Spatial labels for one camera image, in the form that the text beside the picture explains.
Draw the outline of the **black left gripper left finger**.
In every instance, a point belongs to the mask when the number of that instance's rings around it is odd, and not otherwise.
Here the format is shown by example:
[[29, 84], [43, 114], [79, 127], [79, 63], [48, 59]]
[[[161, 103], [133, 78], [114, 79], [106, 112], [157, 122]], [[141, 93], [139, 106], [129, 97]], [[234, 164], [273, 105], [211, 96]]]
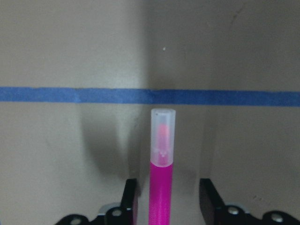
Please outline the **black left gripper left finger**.
[[127, 179], [120, 202], [106, 204], [98, 215], [89, 220], [80, 214], [70, 214], [61, 218], [58, 225], [136, 225], [138, 211], [138, 181]]

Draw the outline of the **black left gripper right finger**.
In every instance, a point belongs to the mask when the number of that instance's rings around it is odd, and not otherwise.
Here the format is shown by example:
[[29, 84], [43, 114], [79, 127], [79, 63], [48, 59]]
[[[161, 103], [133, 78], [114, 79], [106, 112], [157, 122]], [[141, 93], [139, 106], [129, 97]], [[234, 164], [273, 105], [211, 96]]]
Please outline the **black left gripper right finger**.
[[278, 210], [256, 218], [241, 207], [225, 204], [209, 178], [199, 182], [199, 204], [206, 225], [298, 225], [300, 221]]

